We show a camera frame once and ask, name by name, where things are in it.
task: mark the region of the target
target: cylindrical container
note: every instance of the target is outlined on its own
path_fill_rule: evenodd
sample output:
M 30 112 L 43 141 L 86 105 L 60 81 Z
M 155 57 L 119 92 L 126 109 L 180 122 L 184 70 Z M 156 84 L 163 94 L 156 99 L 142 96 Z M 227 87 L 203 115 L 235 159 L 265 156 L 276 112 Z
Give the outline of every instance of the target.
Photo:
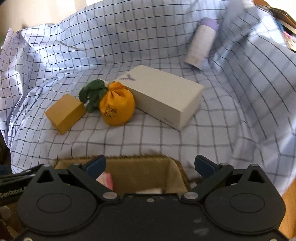
M 215 40 L 219 24 L 215 19 L 203 18 L 194 35 L 185 62 L 199 69 L 202 68 L 205 58 Z

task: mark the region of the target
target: orange fabric bag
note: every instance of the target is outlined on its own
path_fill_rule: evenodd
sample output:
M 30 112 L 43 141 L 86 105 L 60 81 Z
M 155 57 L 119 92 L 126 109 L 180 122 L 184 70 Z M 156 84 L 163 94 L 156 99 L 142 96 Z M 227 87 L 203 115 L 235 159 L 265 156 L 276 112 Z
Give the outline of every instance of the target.
M 135 111 L 133 94 L 119 82 L 108 85 L 99 108 L 104 121 L 110 126 L 121 126 L 129 121 Z

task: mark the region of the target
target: grid pattern sheet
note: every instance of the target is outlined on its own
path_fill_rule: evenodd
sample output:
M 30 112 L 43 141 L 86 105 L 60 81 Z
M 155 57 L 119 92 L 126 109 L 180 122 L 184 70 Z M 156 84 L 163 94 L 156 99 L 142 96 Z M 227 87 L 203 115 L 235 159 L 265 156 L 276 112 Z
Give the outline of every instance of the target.
M 220 29 L 202 70 L 183 64 L 203 17 Z M 205 86 L 182 131 L 136 110 L 110 127 L 86 114 L 64 135 L 45 111 L 97 78 L 146 65 Z M 14 172 L 57 158 L 162 153 L 193 166 L 261 165 L 280 193 L 296 175 L 296 58 L 273 18 L 238 0 L 105 0 L 56 25 L 9 30 L 0 55 L 0 129 Z

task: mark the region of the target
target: white wall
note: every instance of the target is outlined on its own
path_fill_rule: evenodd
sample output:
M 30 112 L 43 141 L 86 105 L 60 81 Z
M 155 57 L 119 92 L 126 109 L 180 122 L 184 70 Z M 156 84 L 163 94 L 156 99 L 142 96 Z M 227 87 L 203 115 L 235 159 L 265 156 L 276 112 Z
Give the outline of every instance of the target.
M 8 28 L 58 23 L 86 6 L 86 0 L 6 0 L 0 5 L 0 35 Z
M 100 2 L 100 1 L 102 1 L 102 0 L 86 0 L 86 4 L 87 4 L 87 6 L 89 6 L 89 5 L 92 5 L 92 4 L 94 4 L 96 2 Z
M 271 7 L 286 11 L 296 20 L 296 0 L 265 0 Z

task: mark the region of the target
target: white box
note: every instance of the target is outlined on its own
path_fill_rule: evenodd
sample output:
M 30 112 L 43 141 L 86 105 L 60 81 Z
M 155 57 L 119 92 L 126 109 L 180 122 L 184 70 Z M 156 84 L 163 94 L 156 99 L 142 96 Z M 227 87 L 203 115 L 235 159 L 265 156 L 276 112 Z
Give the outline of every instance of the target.
M 139 65 L 114 81 L 125 85 L 136 107 L 180 130 L 197 110 L 203 85 Z

